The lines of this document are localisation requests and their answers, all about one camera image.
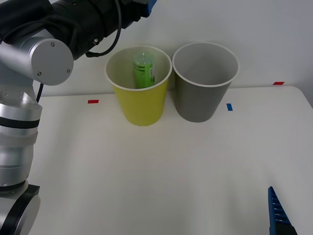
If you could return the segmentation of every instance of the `gray paper cup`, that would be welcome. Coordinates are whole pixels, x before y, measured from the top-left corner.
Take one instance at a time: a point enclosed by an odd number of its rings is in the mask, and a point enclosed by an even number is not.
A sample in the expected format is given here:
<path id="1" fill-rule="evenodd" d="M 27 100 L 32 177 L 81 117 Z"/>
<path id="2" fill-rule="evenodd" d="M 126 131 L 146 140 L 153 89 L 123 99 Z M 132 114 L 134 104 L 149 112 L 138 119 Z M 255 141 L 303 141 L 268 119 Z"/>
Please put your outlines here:
<path id="1" fill-rule="evenodd" d="M 175 106 L 187 121 L 204 122 L 215 113 L 239 72 L 233 52 L 215 43 L 191 43 L 173 57 Z"/>

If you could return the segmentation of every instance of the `white wall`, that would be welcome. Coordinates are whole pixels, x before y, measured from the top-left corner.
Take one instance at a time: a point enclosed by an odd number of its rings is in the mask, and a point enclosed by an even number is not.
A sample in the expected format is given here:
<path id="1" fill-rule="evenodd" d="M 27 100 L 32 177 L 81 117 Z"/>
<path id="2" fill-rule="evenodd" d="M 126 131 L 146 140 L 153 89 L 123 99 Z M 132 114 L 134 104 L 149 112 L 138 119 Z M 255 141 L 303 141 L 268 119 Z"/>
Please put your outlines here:
<path id="1" fill-rule="evenodd" d="M 312 10 L 312 0 L 158 0 L 149 18 L 122 31 L 116 50 L 147 44 L 172 56 L 188 42 L 216 42 L 241 62 L 232 87 L 285 81 L 299 87 L 313 104 Z M 94 51 L 107 49 L 114 37 Z M 106 59 L 80 58 L 70 79 L 45 87 L 44 95 L 111 93 L 103 73 Z"/>

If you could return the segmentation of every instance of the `red tape marker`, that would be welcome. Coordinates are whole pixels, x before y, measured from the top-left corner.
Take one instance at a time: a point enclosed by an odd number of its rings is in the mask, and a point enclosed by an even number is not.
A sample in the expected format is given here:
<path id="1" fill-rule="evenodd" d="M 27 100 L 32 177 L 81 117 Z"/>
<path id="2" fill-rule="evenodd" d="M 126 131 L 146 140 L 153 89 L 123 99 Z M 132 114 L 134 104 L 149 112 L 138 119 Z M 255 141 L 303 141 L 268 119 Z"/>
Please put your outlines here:
<path id="1" fill-rule="evenodd" d="M 99 100 L 98 99 L 90 99 L 88 100 L 88 104 L 98 104 Z"/>
<path id="2" fill-rule="evenodd" d="M 283 85 L 285 82 L 274 82 L 274 84 L 273 85 L 276 85 L 276 86 L 281 86 L 281 85 Z"/>

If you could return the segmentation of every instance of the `blue object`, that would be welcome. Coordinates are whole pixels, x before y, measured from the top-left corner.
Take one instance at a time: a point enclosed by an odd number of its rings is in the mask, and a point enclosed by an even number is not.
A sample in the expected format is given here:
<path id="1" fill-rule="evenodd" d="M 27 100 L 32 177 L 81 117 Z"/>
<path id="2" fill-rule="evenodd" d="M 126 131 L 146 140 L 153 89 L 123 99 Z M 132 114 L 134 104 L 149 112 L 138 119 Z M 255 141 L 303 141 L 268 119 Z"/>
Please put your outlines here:
<path id="1" fill-rule="evenodd" d="M 233 106 L 231 104 L 227 104 L 228 111 L 233 111 Z"/>
<path id="2" fill-rule="evenodd" d="M 155 3 L 157 2 L 157 0 L 150 0 L 149 4 L 148 4 L 148 15 L 151 14 L 152 12 L 152 8 L 154 7 Z"/>
<path id="3" fill-rule="evenodd" d="M 270 235 L 296 235 L 278 197 L 273 189 L 268 189 L 268 210 L 269 210 L 269 234 Z"/>

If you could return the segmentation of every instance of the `paper cup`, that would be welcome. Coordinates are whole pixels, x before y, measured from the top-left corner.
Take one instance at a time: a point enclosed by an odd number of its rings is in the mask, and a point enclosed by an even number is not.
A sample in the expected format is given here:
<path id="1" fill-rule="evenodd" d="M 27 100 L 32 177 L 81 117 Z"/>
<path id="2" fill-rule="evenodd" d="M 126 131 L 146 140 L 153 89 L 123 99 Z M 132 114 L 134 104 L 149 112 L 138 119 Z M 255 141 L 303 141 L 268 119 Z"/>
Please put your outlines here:
<path id="1" fill-rule="evenodd" d="M 175 107 L 184 119 L 204 122 L 215 113 L 239 72 L 233 52 L 215 43 L 191 43 L 173 57 Z"/>
<path id="2" fill-rule="evenodd" d="M 134 56 L 149 52 L 154 57 L 156 84 L 136 89 Z M 170 57 L 160 49 L 135 46 L 113 55 L 105 65 L 105 74 L 112 83 L 126 119 L 137 126 L 149 126 L 157 122 L 163 113 L 168 78 L 173 66 Z"/>

